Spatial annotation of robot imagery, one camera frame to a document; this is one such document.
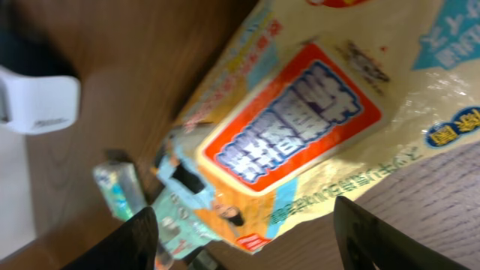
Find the yellow snack bag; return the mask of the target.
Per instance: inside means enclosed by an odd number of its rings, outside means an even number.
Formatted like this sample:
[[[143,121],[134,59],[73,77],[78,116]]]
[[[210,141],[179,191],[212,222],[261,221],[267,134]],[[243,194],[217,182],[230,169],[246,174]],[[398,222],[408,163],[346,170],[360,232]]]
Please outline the yellow snack bag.
[[[479,140],[479,0],[261,1],[154,162],[254,253],[402,167]]]

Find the green tissue pack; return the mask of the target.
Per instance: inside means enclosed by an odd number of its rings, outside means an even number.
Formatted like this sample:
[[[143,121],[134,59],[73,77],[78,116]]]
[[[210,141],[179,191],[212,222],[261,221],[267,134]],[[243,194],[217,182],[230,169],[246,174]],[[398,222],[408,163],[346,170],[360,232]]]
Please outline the green tissue pack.
[[[114,218],[127,221],[147,206],[132,163],[107,161],[92,174]]]

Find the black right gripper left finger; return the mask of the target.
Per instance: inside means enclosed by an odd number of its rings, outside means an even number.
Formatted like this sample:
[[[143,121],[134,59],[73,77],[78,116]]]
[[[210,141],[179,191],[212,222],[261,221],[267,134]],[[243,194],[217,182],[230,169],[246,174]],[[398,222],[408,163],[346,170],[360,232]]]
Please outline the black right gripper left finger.
[[[158,225],[145,207],[62,270],[154,270]]]

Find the dark green small box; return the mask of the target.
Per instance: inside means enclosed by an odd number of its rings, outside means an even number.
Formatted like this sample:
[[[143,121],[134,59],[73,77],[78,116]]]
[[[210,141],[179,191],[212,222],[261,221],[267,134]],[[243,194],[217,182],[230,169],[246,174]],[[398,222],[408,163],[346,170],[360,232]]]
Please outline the dark green small box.
[[[187,270],[227,270],[206,249],[198,248],[187,260]]]

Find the green wet wipes pack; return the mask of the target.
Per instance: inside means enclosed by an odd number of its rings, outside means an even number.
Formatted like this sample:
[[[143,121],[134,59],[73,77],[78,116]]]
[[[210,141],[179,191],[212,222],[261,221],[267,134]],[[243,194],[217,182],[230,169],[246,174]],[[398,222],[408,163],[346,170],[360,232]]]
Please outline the green wet wipes pack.
[[[178,195],[164,188],[151,204],[158,227],[156,269],[171,269],[176,260],[189,259],[198,248],[220,238],[209,229]]]

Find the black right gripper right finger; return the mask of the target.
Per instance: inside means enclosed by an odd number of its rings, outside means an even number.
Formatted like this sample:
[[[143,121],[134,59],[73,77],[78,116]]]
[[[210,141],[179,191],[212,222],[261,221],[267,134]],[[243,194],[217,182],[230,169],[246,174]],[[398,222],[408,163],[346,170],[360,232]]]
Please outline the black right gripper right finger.
[[[465,268],[418,243],[345,196],[336,198],[333,217],[337,245],[345,269]]]

